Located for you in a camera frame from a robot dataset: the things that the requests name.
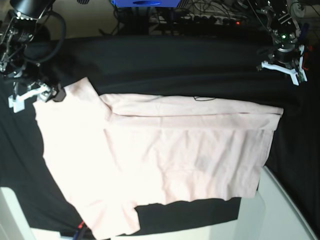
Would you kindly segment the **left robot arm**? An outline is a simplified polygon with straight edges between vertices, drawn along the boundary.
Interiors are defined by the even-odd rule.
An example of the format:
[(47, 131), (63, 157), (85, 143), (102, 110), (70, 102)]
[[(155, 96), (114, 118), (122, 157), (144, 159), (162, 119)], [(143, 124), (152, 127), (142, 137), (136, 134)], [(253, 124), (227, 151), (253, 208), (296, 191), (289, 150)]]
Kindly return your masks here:
[(255, 15), (272, 39), (272, 46), (259, 51), (268, 56), (267, 63), (294, 69), (299, 64), (300, 27), (292, 18), (285, 0), (244, 0), (243, 4)]

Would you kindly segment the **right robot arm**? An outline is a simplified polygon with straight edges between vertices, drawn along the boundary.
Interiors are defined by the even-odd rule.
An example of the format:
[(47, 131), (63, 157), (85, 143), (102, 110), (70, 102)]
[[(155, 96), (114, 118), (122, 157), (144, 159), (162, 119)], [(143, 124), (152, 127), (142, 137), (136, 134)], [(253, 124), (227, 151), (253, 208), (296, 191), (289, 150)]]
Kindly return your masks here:
[[(41, 64), (51, 60), (61, 49), (66, 38), (64, 18), (53, 11), (52, 0), (11, 0), (11, 9), (0, 23), (0, 78), (12, 83), (12, 101), (39, 96), (44, 101), (61, 102), (66, 93), (58, 82), (50, 81), (40, 71)], [(60, 39), (45, 56), (32, 58), (25, 50), (44, 27), (38, 21), (53, 17), (60, 23)]]

